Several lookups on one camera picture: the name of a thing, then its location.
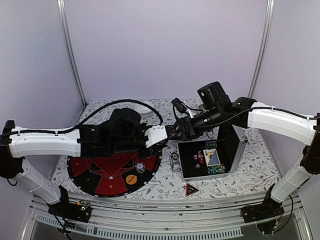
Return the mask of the orange big blind button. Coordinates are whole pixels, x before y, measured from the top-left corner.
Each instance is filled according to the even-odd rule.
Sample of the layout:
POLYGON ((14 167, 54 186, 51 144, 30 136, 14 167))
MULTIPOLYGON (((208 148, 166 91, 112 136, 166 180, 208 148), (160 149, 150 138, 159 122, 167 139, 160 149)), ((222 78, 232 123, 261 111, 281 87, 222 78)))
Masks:
POLYGON ((134 174, 129 174, 126 178, 125 181, 128 185, 134 185, 138 181, 138 177, 134 174))

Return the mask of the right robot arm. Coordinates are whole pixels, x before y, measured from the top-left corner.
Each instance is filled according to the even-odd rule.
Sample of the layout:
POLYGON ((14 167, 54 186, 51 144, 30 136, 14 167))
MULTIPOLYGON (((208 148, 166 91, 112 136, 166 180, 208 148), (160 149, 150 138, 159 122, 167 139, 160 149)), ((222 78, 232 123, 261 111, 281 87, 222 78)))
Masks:
POLYGON ((265 130, 304 144, 302 159, 268 190, 258 208, 262 218, 269 218, 291 193, 320 173, 319 115, 294 113, 248 97, 232 102, 218 81, 199 88, 197 93, 205 111, 176 118, 174 127, 182 140, 198 138, 216 127, 234 125, 265 130))

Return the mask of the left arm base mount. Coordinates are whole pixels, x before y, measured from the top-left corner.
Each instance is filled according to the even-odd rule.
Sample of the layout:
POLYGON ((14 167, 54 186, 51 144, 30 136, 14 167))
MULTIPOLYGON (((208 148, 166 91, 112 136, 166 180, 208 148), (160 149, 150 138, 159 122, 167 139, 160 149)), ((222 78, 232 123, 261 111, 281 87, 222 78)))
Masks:
POLYGON ((83 200, 77 203, 60 201, 56 204, 47 205, 48 212, 50 214, 61 217, 64 220, 74 220, 78 222, 88 223, 92 214, 92 207, 83 200))

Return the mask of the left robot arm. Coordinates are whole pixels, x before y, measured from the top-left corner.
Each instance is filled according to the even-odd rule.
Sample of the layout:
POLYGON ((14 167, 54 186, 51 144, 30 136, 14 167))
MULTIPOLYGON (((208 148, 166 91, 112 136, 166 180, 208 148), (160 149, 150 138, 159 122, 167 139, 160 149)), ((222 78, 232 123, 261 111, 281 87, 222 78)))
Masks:
POLYGON ((149 157, 169 138, 163 124, 148 126, 130 108, 115 109, 107 121, 87 124, 95 110, 80 123, 62 129, 30 129, 7 120, 0 135, 0 176, 21 182, 63 216, 74 213, 68 192, 53 185, 27 160, 29 156, 110 157, 114 153, 135 152, 149 157))

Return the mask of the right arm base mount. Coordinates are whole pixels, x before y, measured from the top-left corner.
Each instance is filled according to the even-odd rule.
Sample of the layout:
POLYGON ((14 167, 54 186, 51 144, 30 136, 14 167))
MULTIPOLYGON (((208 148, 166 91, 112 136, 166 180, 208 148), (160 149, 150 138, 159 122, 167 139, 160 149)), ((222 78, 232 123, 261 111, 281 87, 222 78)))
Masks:
POLYGON ((264 199, 260 204, 246 205, 240 209, 240 215, 245 223, 265 220, 283 215, 284 213, 282 204, 271 198, 264 199))

